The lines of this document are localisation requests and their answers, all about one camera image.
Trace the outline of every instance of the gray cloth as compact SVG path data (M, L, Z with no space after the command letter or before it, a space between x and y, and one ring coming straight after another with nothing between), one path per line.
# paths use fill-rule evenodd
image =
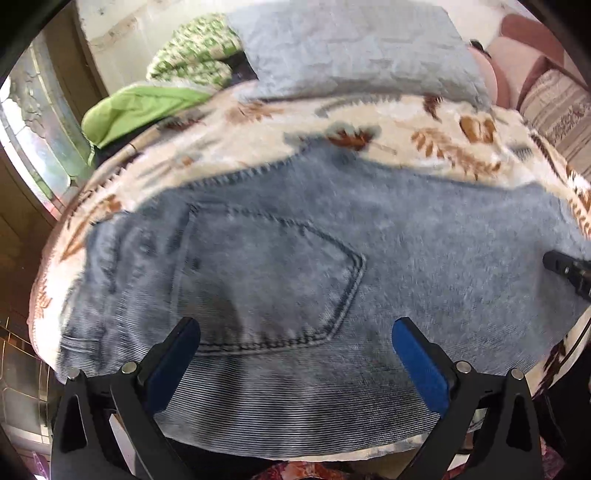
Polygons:
M312 143L95 226L57 375L115 372L189 315L202 344L156 416L167 436L293 458L424 433L437 417L392 323L409 316L478 371L528 371L587 306L542 265L552 249L589 257L567 209L540 186L471 186Z
M408 0L291 0L228 15L259 78L249 99L439 95L491 105L447 12Z

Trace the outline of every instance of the gray denim jeans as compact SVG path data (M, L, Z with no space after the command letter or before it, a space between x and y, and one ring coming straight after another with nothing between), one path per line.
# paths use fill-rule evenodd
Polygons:
M437 420L392 351L393 321L478 371L528 371L586 308L544 269L551 249L591 253L539 186L456 183L314 143L96 225L57 375L113 373L192 316L202 343L156 416L167 436L267 458L387 445Z

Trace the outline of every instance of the striped cushion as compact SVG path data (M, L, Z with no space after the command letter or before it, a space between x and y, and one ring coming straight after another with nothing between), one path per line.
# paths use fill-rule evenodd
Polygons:
M591 95L558 70L549 70L525 97L521 115L591 180Z

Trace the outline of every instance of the white wall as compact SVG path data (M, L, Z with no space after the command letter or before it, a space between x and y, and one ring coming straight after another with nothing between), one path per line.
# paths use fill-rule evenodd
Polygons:
M269 0L77 0L82 29L109 93L143 80L154 54L175 28L209 12ZM486 46L517 0L424 0L444 7L465 40Z

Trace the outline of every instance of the leaf print blanket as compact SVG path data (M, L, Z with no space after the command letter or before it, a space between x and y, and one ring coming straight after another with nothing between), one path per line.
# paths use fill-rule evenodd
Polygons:
M537 182L567 199L581 231L591 235L591 187L517 111L476 111L468 103L432 96L368 94L239 103L237 93L252 87L244 83L224 90L146 130L103 163L67 208L48 240L30 299L30 338L50 366L56 364L69 318L68 293L83 271L85 238L94 223L122 210L134 211L165 189L281 160L313 138L325 138L385 166L456 181L505 189ZM424 192L424 201L429 202L429 192ZM572 366L587 343L590 317L588 309L527 373L533 394ZM310 460L371 458L414 448L426 436Z

